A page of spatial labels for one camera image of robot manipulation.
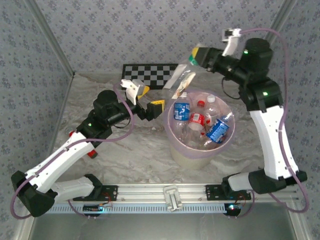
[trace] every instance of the translucent bucket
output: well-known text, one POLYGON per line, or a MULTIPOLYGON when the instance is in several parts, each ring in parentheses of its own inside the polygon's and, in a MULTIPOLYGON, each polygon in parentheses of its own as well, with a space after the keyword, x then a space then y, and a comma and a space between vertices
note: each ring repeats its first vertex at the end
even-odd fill
MULTIPOLYGON (((215 95, 215 93, 210 91, 190 88, 188 88, 186 92, 188 93, 188 97, 192 99, 192 106, 195 106, 198 100, 206 99, 209 94, 215 95)), ((230 107, 217 95, 215 96, 215 101, 217 103, 217 107, 219 108, 220 114, 227 115, 229 113, 232 113, 230 107)), ((174 103, 175 100, 169 100, 166 103, 163 113, 164 128, 170 141, 171 156, 183 168, 193 170, 201 169, 204 166, 208 165, 210 161, 215 157, 215 155, 221 153, 222 151, 225 151, 230 146, 235 135, 235 118, 232 115, 231 119, 229 120, 229 129, 227 131, 226 139, 219 147, 212 150, 193 149, 180 142, 172 131, 172 126, 174 123, 174 103)))

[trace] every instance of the plastic bottle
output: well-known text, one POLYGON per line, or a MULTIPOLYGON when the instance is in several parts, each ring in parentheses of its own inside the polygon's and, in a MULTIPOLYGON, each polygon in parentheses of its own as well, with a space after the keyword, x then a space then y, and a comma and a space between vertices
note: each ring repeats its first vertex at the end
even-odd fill
POLYGON ((198 101, 197 107, 193 110, 185 137, 184 144, 190 148, 199 149, 200 145, 200 135, 205 126, 205 102, 198 101))
POLYGON ((216 97, 214 95, 209 95, 206 98, 204 117, 205 117, 205 130, 209 131, 209 129, 214 125, 216 119, 219 116, 219 110, 216 103, 216 97))
POLYGON ((215 124, 211 129, 201 137, 201 148, 203 150, 212 150, 222 144, 227 137, 227 131, 229 129, 228 121, 232 113, 224 115, 221 118, 215 120, 215 124))
POLYGON ((177 99, 177 101, 174 103, 172 126, 172 131, 174 135, 181 141, 184 140, 184 137, 187 134, 189 115, 190 101, 187 99, 187 93, 183 92, 181 96, 177 99))

